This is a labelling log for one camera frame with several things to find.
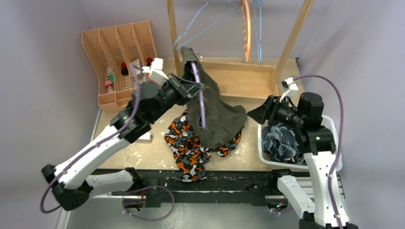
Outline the grey leaf pattern shorts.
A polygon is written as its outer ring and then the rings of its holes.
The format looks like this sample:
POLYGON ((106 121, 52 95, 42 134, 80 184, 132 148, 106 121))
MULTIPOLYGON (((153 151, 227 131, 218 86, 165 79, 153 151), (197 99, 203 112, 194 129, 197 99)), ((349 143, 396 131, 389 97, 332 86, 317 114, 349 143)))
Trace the grey leaf pattern shorts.
POLYGON ((281 123, 261 129, 261 146, 270 161, 300 166, 307 164, 293 130, 281 123))

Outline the purple hanger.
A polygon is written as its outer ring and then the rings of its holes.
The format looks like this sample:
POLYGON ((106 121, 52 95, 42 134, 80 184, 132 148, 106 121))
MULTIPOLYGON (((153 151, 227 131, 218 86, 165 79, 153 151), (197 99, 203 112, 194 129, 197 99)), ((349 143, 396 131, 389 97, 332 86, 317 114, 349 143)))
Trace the purple hanger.
MULTIPOLYGON (((195 81, 197 83, 201 83, 196 62, 191 62, 191 68, 192 68, 192 71, 194 74, 195 81)), ((199 123, 201 124, 202 128, 206 129, 205 103, 204 103, 204 97, 203 97, 202 90, 199 91, 199 103, 200 103, 200 112, 201 112, 201 118, 200 118, 199 123)))

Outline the dark olive green shorts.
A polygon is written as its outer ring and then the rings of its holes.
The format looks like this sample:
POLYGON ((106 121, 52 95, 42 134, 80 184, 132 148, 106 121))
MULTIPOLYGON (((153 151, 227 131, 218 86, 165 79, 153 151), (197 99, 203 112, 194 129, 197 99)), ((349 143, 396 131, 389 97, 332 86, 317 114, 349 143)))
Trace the dark olive green shorts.
POLYGON ((244 127, 247 115, 241 105, 231 106, 220 98, 217 82, 203 69, 197 55, 192 48, 181 47, 183 63, 183 79, 195 81, 191 63, 195 63, 201 83, 205 85, 202 90, 205 108, 205 124, 202 126, 200 98, 196 96, 187 104, 191 126, 205 147, 217 148, 231 142, 236 134, 244 127))

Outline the orange camouflage shorts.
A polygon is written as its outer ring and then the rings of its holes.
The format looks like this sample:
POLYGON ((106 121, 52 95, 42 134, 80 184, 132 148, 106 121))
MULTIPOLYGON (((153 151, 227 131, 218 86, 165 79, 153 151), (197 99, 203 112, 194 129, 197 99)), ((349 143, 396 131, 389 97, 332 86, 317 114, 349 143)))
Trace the orange camouflage shorts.
POLYGON ((205 147, 191 125, 187 110, 171 122, 164 134, 164 140, 173 153, 174 162, 181 171, 181 181, 186 183, 206 179, 205 164, 212 159, 211 154, 229 156, 237 148, 241 137, 242 131, 239 131, 225 145, 217 148, 205 147))

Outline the light blue hanger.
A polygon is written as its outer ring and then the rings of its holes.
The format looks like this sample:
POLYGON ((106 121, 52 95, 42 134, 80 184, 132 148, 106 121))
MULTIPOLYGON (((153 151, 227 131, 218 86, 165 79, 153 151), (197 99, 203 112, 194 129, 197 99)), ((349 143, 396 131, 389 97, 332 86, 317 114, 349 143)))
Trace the light blue hanger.
POLYGON ((224 21, 237 8, 236 0, 206 0, 196 11, 189 24, 173 42, 173 48, 190 45, 203 34, 224 21))

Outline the orange hanger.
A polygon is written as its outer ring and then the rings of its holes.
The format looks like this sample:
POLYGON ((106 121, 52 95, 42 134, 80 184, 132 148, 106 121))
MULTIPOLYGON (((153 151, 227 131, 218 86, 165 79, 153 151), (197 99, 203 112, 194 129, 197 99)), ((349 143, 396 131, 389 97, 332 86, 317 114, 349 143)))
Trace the orange hanger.
POLYGON ((241 0, 240 5, 242 9, 242 20, 243 20, 242 25, 244 37, 245 61, 249 62, 251 52, 251 36, 252 36, 251 12, 248 0, 241 0))

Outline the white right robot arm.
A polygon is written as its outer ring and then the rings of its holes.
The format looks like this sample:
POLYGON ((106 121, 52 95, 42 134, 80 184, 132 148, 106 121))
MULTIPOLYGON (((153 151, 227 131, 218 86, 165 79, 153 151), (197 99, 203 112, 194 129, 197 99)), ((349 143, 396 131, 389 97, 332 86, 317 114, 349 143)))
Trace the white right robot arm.
POLYGON ((279 96, 266 101, 247 113, 258 124, 281 123, 295 133, 300 152, 309 169, 313 198, 297 184, 290 170, 273 173, 268 188, 274 194, 282 193, 299 217, 301 229, 356 229, 344 208, 336 174, 335 160, 339 158, 335 134, 322 124, 324 103, 318 94, 305 92, 299 97, 297 108, 279 96))

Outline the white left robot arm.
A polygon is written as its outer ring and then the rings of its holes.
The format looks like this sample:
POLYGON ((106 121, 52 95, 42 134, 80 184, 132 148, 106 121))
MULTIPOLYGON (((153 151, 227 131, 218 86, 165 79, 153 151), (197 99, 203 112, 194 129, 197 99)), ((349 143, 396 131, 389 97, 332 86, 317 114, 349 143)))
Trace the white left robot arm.
POLYGON ((137 195, 144 190, 143 178, 135 168, 99 174, 107 159, 128 147, 151 130, 151 126, 174 105, 184 105, 198 96, 203 83, 188 81, 174 74, 163 76, 163 84, 140 83, 127 106, 107 125, 100 135, 65 162, 46 165, 41 172, 59 207, 71 211, 90 198, 123 192, 137 195))

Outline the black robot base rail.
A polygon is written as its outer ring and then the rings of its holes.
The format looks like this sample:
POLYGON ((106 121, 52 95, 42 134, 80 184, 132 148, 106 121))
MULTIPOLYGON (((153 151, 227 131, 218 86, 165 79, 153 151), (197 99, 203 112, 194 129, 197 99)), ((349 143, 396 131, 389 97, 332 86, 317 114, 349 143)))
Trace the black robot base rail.
POLYGON ((276 189, 271 171, 208 171, 206 179, 182 182, 179 170, 138 170, 144 187, 146 207, 162 203, 275 205, 283 194, 276 189))

